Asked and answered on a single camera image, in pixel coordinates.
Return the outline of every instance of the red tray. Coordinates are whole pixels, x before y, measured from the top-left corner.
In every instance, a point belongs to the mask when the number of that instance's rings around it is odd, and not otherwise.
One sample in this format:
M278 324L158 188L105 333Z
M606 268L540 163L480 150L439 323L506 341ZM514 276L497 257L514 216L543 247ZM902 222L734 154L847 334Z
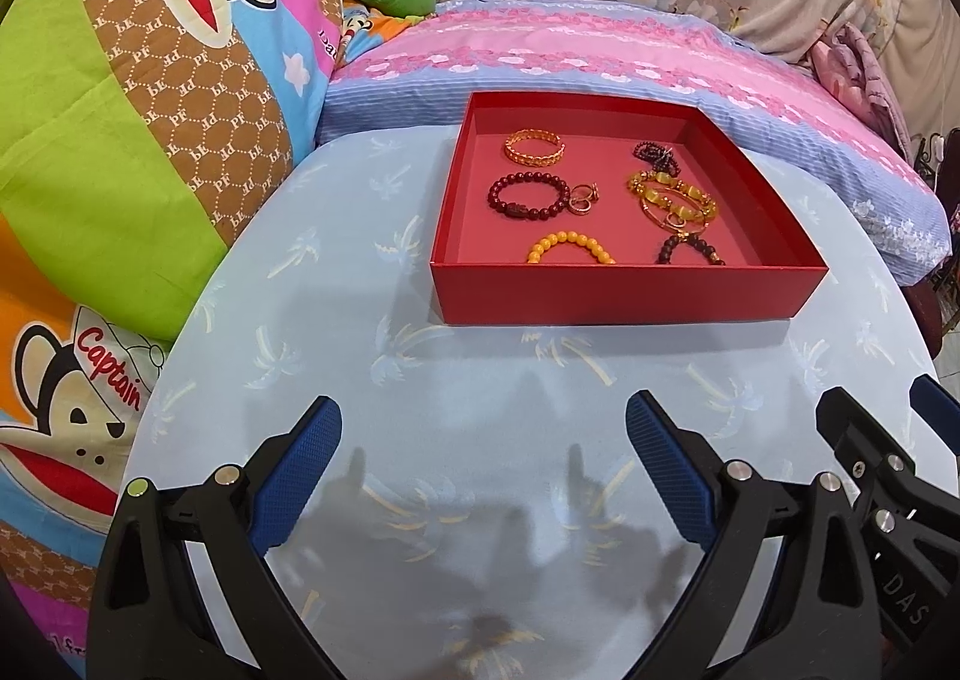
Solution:
M507 136L523 128L560 135L563 158L544 169L597 183L585 216L510 219L491 210L490 186L531 170L510 161ZM656 256L669 236L643 213L627 178L650 166L637 142L672 147L680 178L707 190L718 215L704 238L725 266L682 244L670 265ZM521 151L542 152L541 146ZM549 185L511 185L503 200L549 206ZM582 248L549 250L526 263L546 234L577 231L616 260L601 265ZM558 92L474 92L453 152L430 258L443 320L450 325L630 325L768 320L796 314L827 266L778 193L736 145L697 109L659 101Z

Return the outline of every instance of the light blue tablecloth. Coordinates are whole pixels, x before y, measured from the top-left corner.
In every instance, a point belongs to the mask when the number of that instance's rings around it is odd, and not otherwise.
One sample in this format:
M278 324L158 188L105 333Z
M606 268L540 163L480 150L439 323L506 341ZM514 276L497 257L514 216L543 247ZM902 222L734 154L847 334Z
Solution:
M640 388L723 458L809 482L839 471L813 410L840 384L956 492L953 456L908 407L934 373L920 332L822 183L752 155L830 266L792 321L453 330L427 262L456 134L343 137L296 169L205 290L128 464L159 487L201 482L317 395L339 402L341 447L268 559L347 678L620 678L700 558L627 441ZM248 658L193 557L224 643Z

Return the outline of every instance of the yellow beaded bracelet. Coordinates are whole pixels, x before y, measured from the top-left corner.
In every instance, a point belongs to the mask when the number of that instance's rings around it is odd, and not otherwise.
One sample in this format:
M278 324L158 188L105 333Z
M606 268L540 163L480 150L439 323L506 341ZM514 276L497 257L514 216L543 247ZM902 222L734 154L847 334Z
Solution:
M530 255L527 255L527 263L539 263L542 255L544 255L547 250L557 244L563 243L575 244L578 247L589 250L599 263L606 263L608 265L616 263L616 261L610 257L610 253L600 246L596 239L591 239L584 234L578 234L577 231L557 231L556 234L544 236L543 239L530 248Z
M649 183L655 182L664 186L664 190L656 190ZM666 221L657 221L658 224L669 225L671 228L683 228L686 223L695 222L707 226L710 220L717 217L717 204L703 190L688 185L683 180L671 177L664 171L640 171L631 174L627 180L627 188L640 198L645 212L647 202L659 207L667 212ZM685 198L692 207L685 206L683 203L671 201L670 193L675 193L681 198ZM675 217L676 222L671 222L670 217Z

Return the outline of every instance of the dark bead bracelet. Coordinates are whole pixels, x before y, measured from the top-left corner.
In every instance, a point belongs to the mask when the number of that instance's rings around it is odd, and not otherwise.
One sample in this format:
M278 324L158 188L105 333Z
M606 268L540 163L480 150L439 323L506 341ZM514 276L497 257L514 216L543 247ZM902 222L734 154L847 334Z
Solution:
M541 182L544 185L553 185L560 193L557 201L549 207L543 209L531 209L524 204L515 204L512 201L501 201L500 190L508 185L520 185L525 182ZM551 217L560 215L570 203L570 186L560 177L553 174L544 174L542 171L521 171L519 174L507 174L500 177L491 185L490 192L487 193L487 203L490 208L500 212L501 215L514 217L517 220L549 220Z
M676 249L678 244L684 243L689 244L698 253L702 253L711 265L727 265L723 260L720 260L719 255L717 255L717 250L713 249L712 245L707 244L704 239L700 239L699 236L694 236L694 234L674 234L674 236L670 236L669 239L664 241L664 246L661 247L661 252L659 252L656 262L670 263L674 249Z
M673 157L673 150L656 142L640 142L634 147L634 157L647 161L654 171L665 171L671 177L680 176L680 164Z

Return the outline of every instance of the gold chain bracelet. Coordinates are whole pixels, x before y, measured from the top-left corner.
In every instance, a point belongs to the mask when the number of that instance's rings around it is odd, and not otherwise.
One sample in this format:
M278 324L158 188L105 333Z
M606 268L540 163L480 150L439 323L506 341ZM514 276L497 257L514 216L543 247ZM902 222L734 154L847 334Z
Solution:
M527 139L539 139L542 142L549 142L551 145L557 147L557 151L551 152L549 155L528 155L514 148L517 142L523 142L523 140ZM534 166L535 169L542 169L544 166L553 166L560 158L563 158L563 150L565 149L566 145L560 141L558 134L550 131L541 131L536 128L524 128L522 131L512 133L507 137L503 145L503 151L510 160L514 163L519 163L521 166Z

